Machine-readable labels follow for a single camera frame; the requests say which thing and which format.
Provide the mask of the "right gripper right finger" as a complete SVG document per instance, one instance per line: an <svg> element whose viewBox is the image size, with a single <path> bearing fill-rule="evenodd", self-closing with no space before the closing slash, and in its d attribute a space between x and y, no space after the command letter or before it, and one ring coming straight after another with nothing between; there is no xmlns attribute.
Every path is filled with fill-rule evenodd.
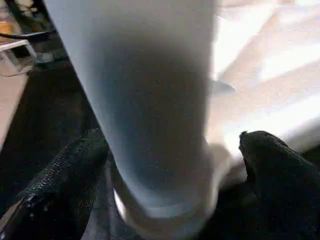
<svg viewBox="0 0 320 240"><path fill-rule="evenodd" d="M265 240L320 238L320 169L266 131L239 136Z"/></svg>

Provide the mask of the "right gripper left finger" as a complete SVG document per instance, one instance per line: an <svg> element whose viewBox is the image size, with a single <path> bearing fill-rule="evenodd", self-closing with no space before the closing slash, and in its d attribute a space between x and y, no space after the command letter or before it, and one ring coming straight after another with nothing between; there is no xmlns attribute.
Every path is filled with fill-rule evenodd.
<svg viewBox="0 0 320 240"><path fill-rule="evenodd" d="M0 238L80 240L108 152L98 128L68 144L16 196L0 220Z"/></svg>

